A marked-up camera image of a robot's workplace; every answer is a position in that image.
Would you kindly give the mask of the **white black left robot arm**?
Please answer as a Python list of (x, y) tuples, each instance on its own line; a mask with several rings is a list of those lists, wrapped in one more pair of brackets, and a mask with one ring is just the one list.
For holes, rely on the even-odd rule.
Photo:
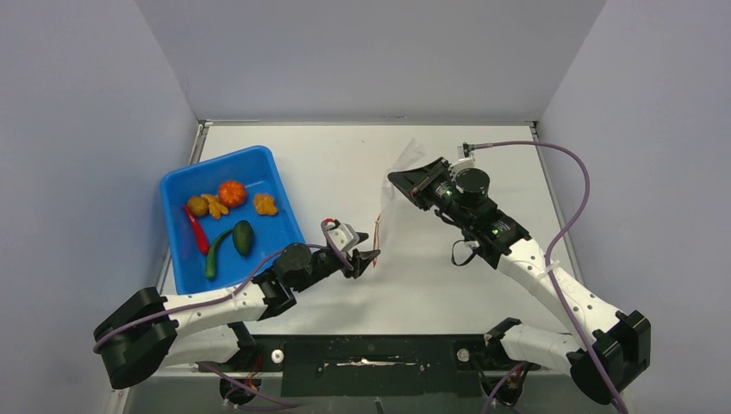
[(185, 295), (142, 288), (94, 330), (93, 351), (101, 356), (112, 388), (140, 384), (160, 368), (188, 362), (224, 363), (239, 352), (232, 345), (185, 346), (186, 337), (208, 329), (277, 317), (303, 292), (334, 273), (357, 279), (380, 256), (354, 249), (340, 260), (332, 248), (292, 243), (266, 256), (239, 284)]

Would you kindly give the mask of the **green toy avocado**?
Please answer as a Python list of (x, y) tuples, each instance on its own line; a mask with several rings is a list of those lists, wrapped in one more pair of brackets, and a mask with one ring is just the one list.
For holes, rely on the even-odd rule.
[(243, 257), (250, 255), (253, 248), (254, 232), (253, 227), (247, 220), (239, 221), (231, 233), (234, 249)]

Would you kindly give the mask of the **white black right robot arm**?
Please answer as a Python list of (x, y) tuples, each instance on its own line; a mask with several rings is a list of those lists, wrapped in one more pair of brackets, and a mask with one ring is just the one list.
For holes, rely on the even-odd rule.
[(554, 333), (505, 319), (487, 334), (484, 354), (494, 367), (525, 361), (570, 376), (600, 405), (617, 401), (650, 365), (650, 321), (625, 313), (579, 283), (515, 219), (490, 199), (489, 175), (475, 167), (458, 172), (444, 158), (390, 172), (390, 184), (421, 210), (433, 210), (461, 231), (476, 256), (511, 278), (565, 327)]

